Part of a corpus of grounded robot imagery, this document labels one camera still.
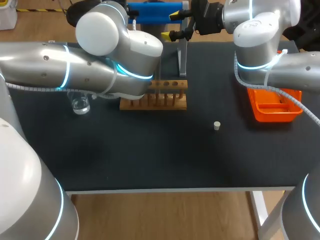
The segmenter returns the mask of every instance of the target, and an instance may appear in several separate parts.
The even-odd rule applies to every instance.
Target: cable
[[[238,74],[238,60],[237,60],[237,55],[234,53],[234,75],[236,80],[243,86],[249,89],[264,89],[268,90],[271,92],[275,92],[277,94],[280,94],[287,99],[291,100],[295,105],[297,105],[299,108],[301,108],[319,127],[320,127],[320,120],[319,118],[316,117],[305,105],[303,105],[301,102],[299,102],[297,99],[295,99],[293,96],[290,94],[286,93],[285,91],[282,91],[279,88],[273,87],[273,86],[264,86],[264,85],[254,85],[254,84],[249,84],[245,83],[244,81],[241,80]]]
[[[136,31],[136,30],[137,30],[136,24],[137,24],[137,21],[136,21],[136,19],[134,18],[134,19],[132,20],[132,29],[133,29],[133,31]]]
[[[103,98],[103,99],[116,99],[118,96],[114,96],[112,94],[99,94],[94,91],[86,91],[79,89],[70,89],[70,88],[60,88],[60,87],[33,87],[33,86],[21,86],[13,83],[6,82],[8,88],[23,90],[29,92],[46,92],[46,93],[54,93],[54,92],[80,92],[85,94],[91,94],[92,98],[95,99],[95,96]]]
[[[66,16],[66,11],[65,11],[64,7],[63,7],[62,4],[61,4],[61,0],[58,0],[58,3],[59,3],[59,5],[60,5],[60,8],[61,8],[63,14]]]

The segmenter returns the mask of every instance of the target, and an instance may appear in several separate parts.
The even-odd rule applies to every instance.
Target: orange plastic bin
[[[301,102],[302,92],[282,89]],[[254,117],[263,123],[292,122],[303,110],[286,97],[263,89],[247,89]]]

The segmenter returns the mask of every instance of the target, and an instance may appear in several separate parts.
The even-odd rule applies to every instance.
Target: black table
[[[234,77],[234,50],[188,44],[187,111],[119,111],[119,99],[100,98],[77,116],[63,92],[11,96],[29,144],[66,191],[295,186],[319,161],[319,127],[306,114],[258,123]],[[178,75],[177,45],[167,43],[161,77]],[[302,102],[320,116],[320,96]]]

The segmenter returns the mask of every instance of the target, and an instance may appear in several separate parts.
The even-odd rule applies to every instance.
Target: test tube rack
[[[187,110],[187,80],[152,80],[148,87],[156,93],[146,93],[138,100],[121,98],[120,110]]]

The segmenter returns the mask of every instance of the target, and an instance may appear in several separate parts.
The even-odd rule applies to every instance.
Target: wooden floor
[[[61,0],[65,7],[68,0]],[[57,0],[19,0],[20,9],[57,9]],[[21,12],[14,30],[0,41],[75,42],[75,30],[56,12]],[[200,36],[192,41],[232,41],[232,35]],[[265,192],[270,212],[281,192]],[[255,240],[251,203],[245,192],[79,195],[80,240]],[[283,239],[279,232],[274,240]]]

